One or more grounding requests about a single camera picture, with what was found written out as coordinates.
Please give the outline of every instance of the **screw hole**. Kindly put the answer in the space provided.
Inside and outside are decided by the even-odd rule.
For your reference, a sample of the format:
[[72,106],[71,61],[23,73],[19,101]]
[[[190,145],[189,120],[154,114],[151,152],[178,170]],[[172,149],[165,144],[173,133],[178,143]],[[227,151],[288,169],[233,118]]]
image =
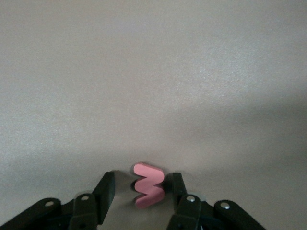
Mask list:
[[79,225],[79,228],[80,228],[80,229],[84,229],[85,227],[86,227],[86,224],[84,224],[84,223],[82,223],[82,224]]
[[49,207],[49,206],[52,206],[53,204],[54,204],[53,201],[48,201],[48,202],[45,203],[45,206]]
[[84,201],[84,200],[88,200],[89,198],[90,198],[90,197],[89,197],[88,195],[84,195],[84,196],[81,197],[81,200]]

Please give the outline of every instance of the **pink toy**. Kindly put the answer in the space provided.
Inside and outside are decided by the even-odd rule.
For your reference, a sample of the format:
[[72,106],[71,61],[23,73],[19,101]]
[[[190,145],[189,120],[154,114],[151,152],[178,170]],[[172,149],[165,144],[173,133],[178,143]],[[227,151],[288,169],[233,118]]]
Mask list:
[[135,183],[135,190],[143,193],[136,199],[136,207],[146,208],[163,200],[165,193],[160,183],[164,180],[164,173],[161,169],[144,163],[134,165],[134,173],[143,176]]

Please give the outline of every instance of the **gray surface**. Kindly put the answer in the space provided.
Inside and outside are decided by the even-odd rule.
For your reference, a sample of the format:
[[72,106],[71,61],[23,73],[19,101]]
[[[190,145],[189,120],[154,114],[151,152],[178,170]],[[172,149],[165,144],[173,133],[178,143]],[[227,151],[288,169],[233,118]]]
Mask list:
[[139,161],[307,226],[307,1],[0,1],[0,224],[117,172],[101,229],[165,229],[137,210]]

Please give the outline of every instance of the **pink letter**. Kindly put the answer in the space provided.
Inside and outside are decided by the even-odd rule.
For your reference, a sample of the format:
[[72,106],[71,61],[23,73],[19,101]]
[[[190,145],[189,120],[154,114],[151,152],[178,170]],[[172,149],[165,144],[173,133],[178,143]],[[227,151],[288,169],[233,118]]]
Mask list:
[[134,173],[143,176],[135,183],[135,190],[143,193],[136,199],[136,207],[146,208],[163,200],[165,193],[160,183],[164,180],[164,173],[161,169],[144,163],[134,165]]

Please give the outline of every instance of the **pink zigzag object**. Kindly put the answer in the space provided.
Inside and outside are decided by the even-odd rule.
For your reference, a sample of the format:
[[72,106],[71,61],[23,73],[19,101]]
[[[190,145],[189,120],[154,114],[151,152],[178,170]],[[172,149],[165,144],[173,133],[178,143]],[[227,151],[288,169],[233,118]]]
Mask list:
[[163,200],[165,192],[159,185],[164,180],[163,171],[144,163],[135,164],[133,170],[135,174],[145,177],[138,179],[134,186],[137,192],[143,193],[137,197],[136,207],[146,208]]

